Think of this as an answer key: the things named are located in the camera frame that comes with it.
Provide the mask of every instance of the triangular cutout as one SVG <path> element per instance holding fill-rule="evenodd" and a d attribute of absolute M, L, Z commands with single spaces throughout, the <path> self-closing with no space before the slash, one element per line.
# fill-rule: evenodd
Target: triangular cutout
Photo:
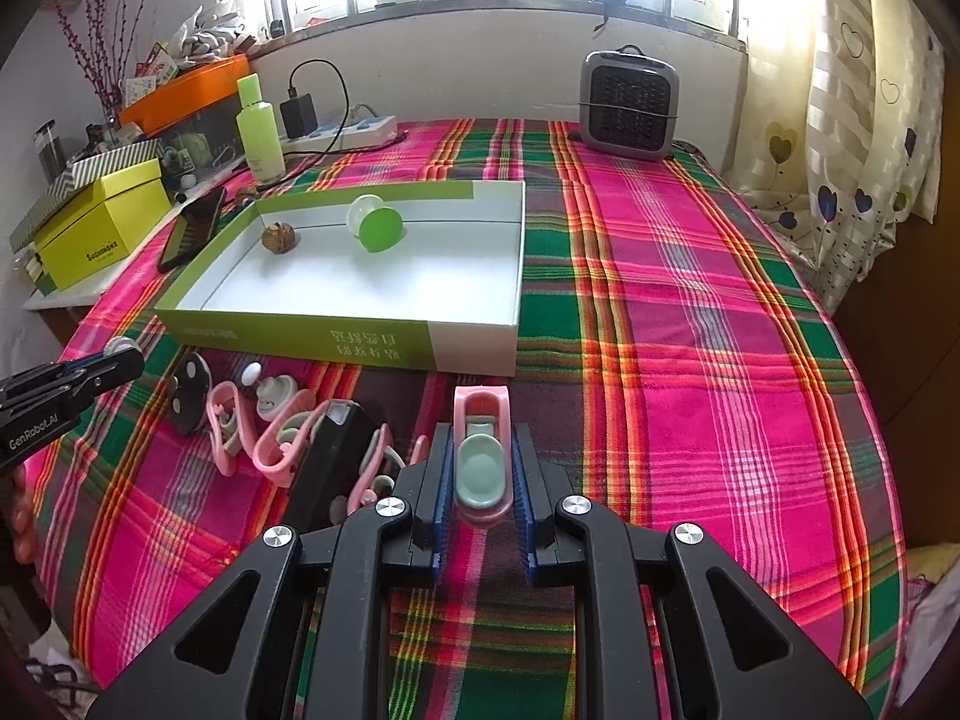
<path fill-rule="evenodd" d="M 176 658 L 213 674 L 226 674 L 258 584 L 260 575 L 256 572 L 241 574 L 179 641 L 174 648 Z"/>
<path fill-rule="evenodd" d="M 726 573 L 712 568 L 707 571 L 707 581 L 730 642 L 733 662 L 740 671 L 752 671 L 789 654 L 786 640 Z"/>

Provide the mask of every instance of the window frame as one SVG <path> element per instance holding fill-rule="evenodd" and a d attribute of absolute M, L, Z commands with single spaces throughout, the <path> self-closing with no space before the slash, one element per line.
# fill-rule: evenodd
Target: window frame
<path fill-rule="evenodd" d="M 363 12 L 358 10 L 356 0 L 347 0 L 347 15 L 318 25 L 297 26 L 296 22 L 304 18 L 304 14 L 308 14 L 309 11 L 304 11 L 304 14 L 293 14 L 288 0 L 270 0 L 267 5 L 271 11 L 271 18 L 282 20 L 286 34 L 255 47 L 251 56 L 262 56 L 302 40 L 310 40 L 320 35 L 354 28 L 354 26 L 431 13 L 455 13 L 466 10 L 546 10 L 592 14 L 599 19 L 604 15 L 602 0 L 418 0 L 399 2 Z M 664 8 L 661 11 L 624 5 L 611 9 L 611 16 L 683 32 L 731 49 L 746 51 L 746 44 L 737 37 L 740 25 L 740 0 L 733 0 L 731 4 L 731 20 L 726 31 L 675 16 L 673 0 L 664 0 Z"/>

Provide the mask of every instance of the space heater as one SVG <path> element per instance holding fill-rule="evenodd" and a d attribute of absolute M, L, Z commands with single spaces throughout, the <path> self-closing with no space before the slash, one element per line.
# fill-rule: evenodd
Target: space heater
<path fill-rule="evenodd" d="M 673 146 L 680 76 L 636 46 L 592 52 L 580 75 L 580 135 L 597 151 L 662 159 Z"/>

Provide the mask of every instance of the blue gripper pad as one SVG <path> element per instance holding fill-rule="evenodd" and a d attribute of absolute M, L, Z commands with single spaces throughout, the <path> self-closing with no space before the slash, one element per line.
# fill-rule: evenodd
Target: blue gripper pad
<path fill-rule="evenodd" d="M 534 512 L 530 506 L 530 490 L 527 490 L 527 475 L 520 458 L 520 444 L 512 435 L 512 472 L 514 473 L 514 522 L 517 525 L 517 541 L 520 543 L 520 567 L 530 584 L 536 579 L 536 552 L 534 546 Z"/>
<path fill-rule="evenodd" d="M 443 472 L 437 490 L 437 503 L 433 509 L 433 581 L 438 583 L 443 576 L 443 559 L 450 540 L 450 517 L 453 503 L 453 430 L 446 439 L 443 452 Z"/>

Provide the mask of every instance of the yellow box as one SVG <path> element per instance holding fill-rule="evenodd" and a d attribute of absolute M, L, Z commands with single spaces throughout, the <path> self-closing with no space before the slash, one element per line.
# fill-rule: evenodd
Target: yellow box
<path fill-rule="evenodd" d="M 64 290 L 118 262 L 170 210 L 160 161 L 94 181 L 40 228 L 35 246 L 56 288 Z"/>

